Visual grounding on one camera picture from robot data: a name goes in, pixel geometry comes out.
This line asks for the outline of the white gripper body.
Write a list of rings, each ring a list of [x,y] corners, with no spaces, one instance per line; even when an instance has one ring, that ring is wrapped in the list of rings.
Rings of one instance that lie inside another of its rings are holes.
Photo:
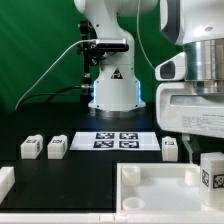
[[[224,138],[224,95],[198,95],[189,82],[165,82],[156,91],[162,130]]]

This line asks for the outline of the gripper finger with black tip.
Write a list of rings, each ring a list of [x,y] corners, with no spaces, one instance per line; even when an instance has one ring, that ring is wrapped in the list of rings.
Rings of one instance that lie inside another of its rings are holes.
[[[190,135],[189,134],[182,134],[182,142],[188,152],[189,162],[193,164],[193,150],[190,146]]]

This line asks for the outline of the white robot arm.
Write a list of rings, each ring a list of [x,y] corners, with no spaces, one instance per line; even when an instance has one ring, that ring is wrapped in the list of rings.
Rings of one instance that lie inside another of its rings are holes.
[[[134,74],[135,42],[119,16],[160,7],[160,30],[183,51],[155,68],[161,129],[224,138],[224,0],[74,0],[96,32],[99,76],[90,111],[126,116],[145,107]]]

